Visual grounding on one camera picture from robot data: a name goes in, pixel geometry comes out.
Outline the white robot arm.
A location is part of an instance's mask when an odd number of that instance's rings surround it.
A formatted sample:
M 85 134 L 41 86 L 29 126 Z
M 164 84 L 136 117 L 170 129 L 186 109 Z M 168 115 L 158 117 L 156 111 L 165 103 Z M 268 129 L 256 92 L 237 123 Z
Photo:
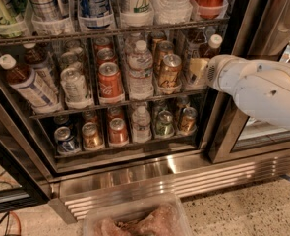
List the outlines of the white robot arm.
M 290 63 L 234 55 L 197 62 L 202 82 L 229 94 L 244 114 L 290 131 Z

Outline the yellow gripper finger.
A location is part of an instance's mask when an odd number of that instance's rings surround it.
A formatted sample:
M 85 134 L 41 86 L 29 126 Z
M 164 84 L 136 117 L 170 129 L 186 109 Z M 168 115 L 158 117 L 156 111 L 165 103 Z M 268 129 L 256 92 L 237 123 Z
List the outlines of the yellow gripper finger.
M 187 72 L 187 80 L 191 85 L 196 85 L 204 74 L 204 69 L 208 64 L 208 58 L 192 58 Z

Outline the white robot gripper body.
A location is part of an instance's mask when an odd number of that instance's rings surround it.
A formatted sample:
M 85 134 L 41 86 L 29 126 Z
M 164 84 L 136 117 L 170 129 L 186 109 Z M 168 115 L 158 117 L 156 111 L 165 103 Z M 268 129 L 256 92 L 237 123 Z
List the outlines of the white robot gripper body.
M 216 55 L 205 68 L 206 83 L 213 89 L 232 94 L 249 62 L 233 55 Z

